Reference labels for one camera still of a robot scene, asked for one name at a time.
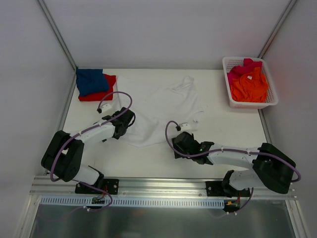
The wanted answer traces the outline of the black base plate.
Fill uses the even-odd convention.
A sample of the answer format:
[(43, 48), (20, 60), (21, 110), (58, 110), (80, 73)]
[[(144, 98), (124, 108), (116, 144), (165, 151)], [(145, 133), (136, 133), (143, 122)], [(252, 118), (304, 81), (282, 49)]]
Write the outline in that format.
[(117, 195), (119, 188), (119, 180), (113, 178), (99, 178), (90, 188), (83, 183), (78, 183), (75, 187), (76, 194), (97, 194), (101, 195), (102, 191), (109, 193), (110, 195)]
[(206, 193), (208, 197), (249, 197), (251, 191), (249, 188), (237, 190), (223, 181), (206, 181)]

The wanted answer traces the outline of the white t shirt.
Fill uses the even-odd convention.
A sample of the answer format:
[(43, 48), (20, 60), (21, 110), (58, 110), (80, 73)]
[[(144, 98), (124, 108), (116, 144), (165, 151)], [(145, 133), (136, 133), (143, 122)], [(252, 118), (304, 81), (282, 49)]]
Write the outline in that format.
[(119, 94), (117, 108), (131, 105), (136, 115), (133, 125), (127, 129), (123, 140), (135, 147), (146, 147), (165, 142), (165, 126), (170, 120), (186, 122), (193, 130), (199, 127), (203, 107), (192, 77), (160, 86), (117, 77)]

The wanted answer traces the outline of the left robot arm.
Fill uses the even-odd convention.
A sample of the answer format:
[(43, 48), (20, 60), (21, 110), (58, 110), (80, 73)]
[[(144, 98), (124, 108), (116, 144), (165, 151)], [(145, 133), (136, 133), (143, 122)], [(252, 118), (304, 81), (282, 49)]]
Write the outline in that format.
[(41, 166), (50, 171), (53, 180), (77, 181), (78, 194), (97, 194), (110, 188), (104, 175), (91, 166), (82, 164), (86, 149), (108, 139), (119, 139), (135, 122), (135, 113), (125, 107), (107, 115), (91, 127), (75, 134), (63, 130), (56, 132), (44, 153)]

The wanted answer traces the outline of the aluminium mounting rail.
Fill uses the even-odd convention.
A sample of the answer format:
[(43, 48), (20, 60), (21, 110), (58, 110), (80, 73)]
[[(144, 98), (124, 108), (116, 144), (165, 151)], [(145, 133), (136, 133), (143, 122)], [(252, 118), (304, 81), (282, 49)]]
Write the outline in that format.
[[(118, 197), (208, 198), (206, 178), (117, 178)], [(77, 182), (52, 182), (48, 175), (36, 176), (30, 195), (76, 195)]]

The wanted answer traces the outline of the white plastic basket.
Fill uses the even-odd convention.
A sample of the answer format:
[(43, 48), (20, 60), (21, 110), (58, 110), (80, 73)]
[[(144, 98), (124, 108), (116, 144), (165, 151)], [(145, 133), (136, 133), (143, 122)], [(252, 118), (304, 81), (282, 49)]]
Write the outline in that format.
[(244, 58), (248, 57), (224, 57), (222, 59), (222, 65), (223, 65), (223, 71), (225, 76), (225, 82), (227, 87), (227, 93), (229, 98), (229, 105), (232, 108), (241, 108), (241, 109), (263, 109), (268, 106), (275, 106), (278, 103), (278, 97), (277, 93), (274, 87), (273, 79), (270, 75), (268, 66), (266, 62), (263, 59), (260, 58), (250, 58), (254, 61), (262, 61), (262, 73), (266, 77), (266, 81), (268, 83), (268, 91), (267, 91), (267, 98), (264, 103), (248, 103), (248, 102), (236, 102), (232, 99), (231, 92), (230, 92), (230, 85), (228, 82), (227, 73), (230, 72), (230, 70), (234, 66), (243, 65)]

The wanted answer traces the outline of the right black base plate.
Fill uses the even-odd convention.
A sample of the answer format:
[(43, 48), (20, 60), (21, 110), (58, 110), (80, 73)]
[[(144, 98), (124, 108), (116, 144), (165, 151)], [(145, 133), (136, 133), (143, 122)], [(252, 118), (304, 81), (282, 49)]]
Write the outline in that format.
[(223, 181), (206, 181), (206, 193), (208, 197), (249, 197), (251, 191), (249, 188), (237, 190)]

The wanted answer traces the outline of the right aluminium frame post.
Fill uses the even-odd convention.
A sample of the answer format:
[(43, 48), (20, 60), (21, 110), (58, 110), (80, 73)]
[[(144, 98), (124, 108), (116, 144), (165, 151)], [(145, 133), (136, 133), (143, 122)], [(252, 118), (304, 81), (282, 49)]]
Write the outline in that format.
[(298, 3), (298, 0), (289, 0), (288, 1), (286, 7), (282, 11), (282, 13), (279, 16), (277, 22), (275, 23), (273, 29), (271, 30), (268, 38), (266, 39), (263, 47), (261, 48), (261, 50), (260, 50), (260, 52), (258, 54), (258, 58), (262, 59), (266, 55), (266, 53), (268, 52), (268, 50), (272, 46), (275, 38), (277, 37), (279, 31), (283, 27), (283, 25), (286, 22), (286, 20), (288, 19), (289, 15), (294, 10), (294, 8), (295, 8), (297, 3)]

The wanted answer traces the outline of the aluminium frame post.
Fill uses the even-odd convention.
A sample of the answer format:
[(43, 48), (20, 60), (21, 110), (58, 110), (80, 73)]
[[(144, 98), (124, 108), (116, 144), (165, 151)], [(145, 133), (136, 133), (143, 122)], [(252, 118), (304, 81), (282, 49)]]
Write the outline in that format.
[(77, 65), (75, 63), (75, 60), (53, 18), (53, 15), (51, 14), (51, 11), (49, 10), (46, 2), (44, 0), (36, 0), (41, 12), (43, 13), (50, 29), (52, 30), (59, 46), (61, 47), (63, 53), (65, 54), (66, 56), (66, 59), (68, 60), (68, 62), (70, 63), (71, 67), (76, 70), (77, 68)]
[(258, 58), (262, 59), (266, 55), (266, 53), (268, 52), (268, 50), (272, 46), (275, 38), (277, 37), (279, 31), (283, 27), (283, 25), (286, 22), (286, 20), (288, 19), (289, 15), (294, 10), (294, 8), (295, 8), (297, 3), (298, 3), (298, 0), (289, 0), (288, 1), (286, 7), (282, 11), (282, 13), (279, 16), (277, 22), (275, 23), (273, 29), (271, 30), (268, 38), (266, 39), (263, 47), (261, 48), (261, 50), (260, 50), (260, 52), (258, 54)]

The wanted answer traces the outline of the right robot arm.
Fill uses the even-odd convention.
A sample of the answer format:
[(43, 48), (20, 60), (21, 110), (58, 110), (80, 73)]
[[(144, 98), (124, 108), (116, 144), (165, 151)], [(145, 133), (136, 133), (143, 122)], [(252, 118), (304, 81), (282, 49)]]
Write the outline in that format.
[(230, 165), (242, 171), (230, 170), (221, 182), (222, 192), (227, 197), (235, 196), (247, 188), (266, 187), (287, 194), (293, 175), (297, 172), (296, 163), (269, 143), (251, 149), (224, 147), (214, 142), (199, 143), (193, 134), (182, 132), (172, 138), (170, 145), (175, 158), (186, 158), (200, 165)]

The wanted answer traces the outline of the pink t shirt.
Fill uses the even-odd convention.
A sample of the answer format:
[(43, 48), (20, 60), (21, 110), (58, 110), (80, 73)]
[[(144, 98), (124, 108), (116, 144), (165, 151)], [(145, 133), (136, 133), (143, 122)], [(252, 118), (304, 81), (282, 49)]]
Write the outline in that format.
[(243, 65), (234, 66), (230, 72), (227, 73), (229, 85), (232, 85), (234, 79), (240, 78), (242, 75), (252, 72), (255, 67), (262, 68), (262, 65), (262, 61), (254, 61), (250, 58), (244, 58)]

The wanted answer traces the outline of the orange t shirt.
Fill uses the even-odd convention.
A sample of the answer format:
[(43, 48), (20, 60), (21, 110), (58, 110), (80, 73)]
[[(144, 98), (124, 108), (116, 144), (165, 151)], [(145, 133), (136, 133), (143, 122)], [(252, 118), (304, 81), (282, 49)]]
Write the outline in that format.
[(237, 68), (235, 68), (230, 73), (235, 75), (230, 84), (230, 92), (234, 101), (248, 103), (266, 101), (268, 83), (261, 67), (254, 67), (246, 73), (237, 72)]

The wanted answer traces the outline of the folded blue t shirt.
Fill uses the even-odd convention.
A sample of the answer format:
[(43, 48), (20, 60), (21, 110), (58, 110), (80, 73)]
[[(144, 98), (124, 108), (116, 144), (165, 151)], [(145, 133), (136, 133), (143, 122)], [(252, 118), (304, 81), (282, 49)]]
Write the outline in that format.
[(109, 89), (102, 69), (76, 69), (76, 86), (79, 96), (106, 92)]

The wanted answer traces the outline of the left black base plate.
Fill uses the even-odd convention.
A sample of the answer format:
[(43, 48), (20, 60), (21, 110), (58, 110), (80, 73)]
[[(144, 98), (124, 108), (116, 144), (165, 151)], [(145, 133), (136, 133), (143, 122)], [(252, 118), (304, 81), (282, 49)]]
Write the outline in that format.
[(101, 195), (102, 191), (109, 193), (110, 195), (117, 195), (119, 188), (119, 180), (113, 178), (99, 178), (90, 188), (83, 183), (78, 183), (75, 187), (76, 194), (97, 194)]

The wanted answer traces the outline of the left aluminium frame post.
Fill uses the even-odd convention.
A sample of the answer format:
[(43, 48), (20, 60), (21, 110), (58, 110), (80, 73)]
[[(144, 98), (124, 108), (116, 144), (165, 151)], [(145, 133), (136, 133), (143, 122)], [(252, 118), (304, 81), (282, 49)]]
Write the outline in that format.
[(77, 68), (77, 65), (75, 63), (75, 60), (53, 18), (53, 15), (51, 14), (51, 11), (49, 10), (46, 2), (44, 0), (36, 0), (41, 12), (43, 13), (50, 29), (52, 30), (59, 46), (61, 47), (63, 53), (65, 54), (66, 56), (66, 59), (68, 60), (68, 62), (70, 63), (71, 67), (76, 70)]

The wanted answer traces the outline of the folded red t shirt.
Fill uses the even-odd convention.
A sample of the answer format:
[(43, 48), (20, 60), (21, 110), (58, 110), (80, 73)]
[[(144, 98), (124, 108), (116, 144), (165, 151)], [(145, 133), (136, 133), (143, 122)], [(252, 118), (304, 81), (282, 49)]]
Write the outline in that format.
[(105, 92), (97, 92), (88, 94), (86, 96), (78, 96), (78, 100), (81, 102), (93, 102), (93, 101), (100, 101), (104, 96), (108, 95), (109, 93), (114, 91), (114, 86), (116, 84), (116, 75), (108, 75), (103, 74), (105, 80), (109, 84), (109, 90)]

